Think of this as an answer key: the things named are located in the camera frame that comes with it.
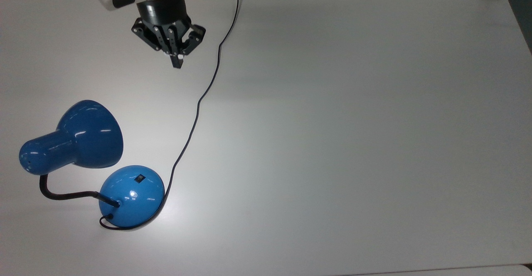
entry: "blue lamp base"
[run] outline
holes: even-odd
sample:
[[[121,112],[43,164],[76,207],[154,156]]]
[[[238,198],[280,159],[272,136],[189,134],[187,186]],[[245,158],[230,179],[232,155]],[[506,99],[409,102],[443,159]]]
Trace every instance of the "blue lamp base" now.
[[[165,185],[161,177],[144,166],[126,166],[111,174],[100,193],[118,201],[118,208],[99,202],[101,214],[112,214],[109,223],[118,227],[133,227],[151,218],[161,206]]]

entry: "lamp shade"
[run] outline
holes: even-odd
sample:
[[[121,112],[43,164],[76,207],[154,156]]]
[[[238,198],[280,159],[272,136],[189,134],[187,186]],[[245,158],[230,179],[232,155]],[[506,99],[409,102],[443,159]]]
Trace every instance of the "lamp shade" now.
[[[113,115],[98,102],[83,100],[66,111],[55,132],[26,142],[19,161],[31,174],[44,175],[70,163],[113,166],[122,151],[122,132]]]

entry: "flexible gooseneck arm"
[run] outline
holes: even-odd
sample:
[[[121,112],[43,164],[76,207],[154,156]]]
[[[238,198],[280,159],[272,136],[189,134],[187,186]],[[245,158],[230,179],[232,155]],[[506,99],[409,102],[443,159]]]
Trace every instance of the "flexible gooseneck arm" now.
[[[76,198],[82,198],[82,197],[93,197],[97,200],[101,200],[111,206],[114,207],[120,207],[120,203],[118,201],[112,200],[111,198],[104,196],[96,191],[84,191],[84,192],[76,192],[76,193],[68,193],[68,194],[55,194],[50,192],[48,189],[48,174],[41,175],[39,180],[39,188],[40,192],[46,197],[51,200],[73,200]]]

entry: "blue lamp shade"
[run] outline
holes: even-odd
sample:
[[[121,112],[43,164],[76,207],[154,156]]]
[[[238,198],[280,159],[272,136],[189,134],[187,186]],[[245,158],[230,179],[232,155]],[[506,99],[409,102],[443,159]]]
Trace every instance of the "blue lamp shade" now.
[[[55,132],[34,138],[20,149],[19,161],[34,175],[44,175],[67,164],[106,168],[122,157],[122,132],[101,104],[83,100],[63,115]]]
[[[126,166],[111,174],[101,186],[100,193],[118,201],[113,207],[100,201],[101,214],[118,227],[134,227],[150,219],[161,206],[165,186],[159,175],[144,166]]]

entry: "black cable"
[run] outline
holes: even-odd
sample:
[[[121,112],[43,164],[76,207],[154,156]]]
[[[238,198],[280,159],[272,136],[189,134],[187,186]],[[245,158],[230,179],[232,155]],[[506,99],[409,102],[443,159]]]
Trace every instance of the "black cable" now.
[[[224,42],[229,37],[229,34],[231,34],[231,31],[232,31],[232,29],[234,27],[234,24],[236,23],[236,19],[238,17],[239,6],[240,6],[240,0],[236,0],[236,10],[234,11],[234,18],[233,18],[231,27],[227,31],[227,34],[224,37],[224,39],[222,40],[222,42],[220,43],[220,45],[218,45],[218,60],[216,62],[216,69],[214,70],[214,75],[212,76],[212,79],[211,79],[211,82],[209,83],[209,86],[207,86],[207,89],[205,90],[203,95],[201,95],[201,97],[198,100],[198,103],[197,103],[197,106],[196,106],[196,117],[194,118],[194,123],[192,124],[192,128],[190,129],[190,133],[188,134],[187,142],[185,143],[183,149],[181,150],[181,153],[179,153],[179,156],[177,157],[177,160],[175,160],[175,163],[173,163],[172,172],[170,174],[170,180],[168,181],[168,187],[167,187],[167,190],[165,192],[165,196],[163,197],[163,200],[161,202],[161,206],[159,206],[159,208],[157,209],[157,212],[155,212],[152,217],[150,217],[148,220],[144,221],[143,223],[140,223],[139,225],[135,225],[135,226],[131,226],[131,227],[111,227],[111,226],[105,225],[102,222],[103,219],[112,219],[113,218],[113,215],[109,214],[109,215],[105,215],[105,216],[100,218],[99,223],[100,223],[100,225],[102,227],[105,227],[105,228],[111,229],[111,230],[130,230],[130,229],[135,229],[137,227],[141,227],[143,225],[146,225],[147,223],[150,223],[152,220],[154,220],[158,216],[159,213],[161,213],[161,210],[165,206],[165,203],[166,203],[167,198],[168,198],[168,194],[170,193],[170,189],[172,187],[173,174],[175,172],[175,167],[177,166],[177,164],[179,163],[179,161],[183,157],[183,155],[185,153],[185,150],[187,149],[188,144],[190,143],[190,140],[192,139],[192,134],[194,134],[194,130],[196,129],[196,124],[198,122],[198,119],[200,118],[200,105],[201,105],[201,102],[202,102],[203,98],[205,98],[205,96],[207,95],[209,90],[211,90],[211,87],[212,87],[212,85],[213,85],[213,83],[214,83],[214,81],[216,79],[216,75],[218,75],[218,69],[220,69],[222,45],[224,45]]]

